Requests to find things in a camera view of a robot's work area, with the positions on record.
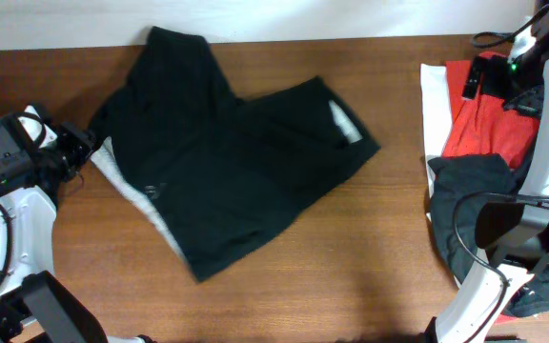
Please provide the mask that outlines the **black shorts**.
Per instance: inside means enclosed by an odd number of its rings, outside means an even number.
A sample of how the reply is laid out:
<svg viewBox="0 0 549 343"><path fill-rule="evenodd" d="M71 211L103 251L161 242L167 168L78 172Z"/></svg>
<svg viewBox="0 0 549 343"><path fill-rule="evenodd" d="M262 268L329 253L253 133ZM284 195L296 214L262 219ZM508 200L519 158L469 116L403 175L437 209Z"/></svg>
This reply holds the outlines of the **black shorts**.
<svg viewBox="0 0 549 343"><path fill-rule="evenodd" d="M203 37L159 27L90 128L92 163L200 282L276 238L379 149L321 78L245 100Z"/></svg>

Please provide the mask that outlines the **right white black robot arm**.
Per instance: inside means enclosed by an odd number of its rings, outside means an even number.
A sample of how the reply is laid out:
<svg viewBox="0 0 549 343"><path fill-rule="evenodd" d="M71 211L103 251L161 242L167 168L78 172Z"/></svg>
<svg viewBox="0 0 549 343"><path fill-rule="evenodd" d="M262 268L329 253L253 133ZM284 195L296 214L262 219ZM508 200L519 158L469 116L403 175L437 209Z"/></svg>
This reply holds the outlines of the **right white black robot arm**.
<svg viewBox="0 0 549 343"><path fill-rule="evenodd" d="M428 342L483 342L549 312L549 1L478 55L420 72L435 246L458 292Z"/></svg>

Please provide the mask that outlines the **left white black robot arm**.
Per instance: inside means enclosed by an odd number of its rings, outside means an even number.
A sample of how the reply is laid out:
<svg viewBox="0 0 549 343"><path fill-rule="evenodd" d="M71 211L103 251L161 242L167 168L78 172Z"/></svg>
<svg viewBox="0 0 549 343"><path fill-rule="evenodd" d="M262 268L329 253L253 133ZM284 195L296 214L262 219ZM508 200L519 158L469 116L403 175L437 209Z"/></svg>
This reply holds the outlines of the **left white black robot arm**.
<svg viewBox="0 0 549 343"><path fill-rule="evenodd" d="M54 276L52 230L61 184L94 151L69 122L51 128L32 112L0 117L0 342L31 324L36 342L113 342L95 316Z"/></svg>

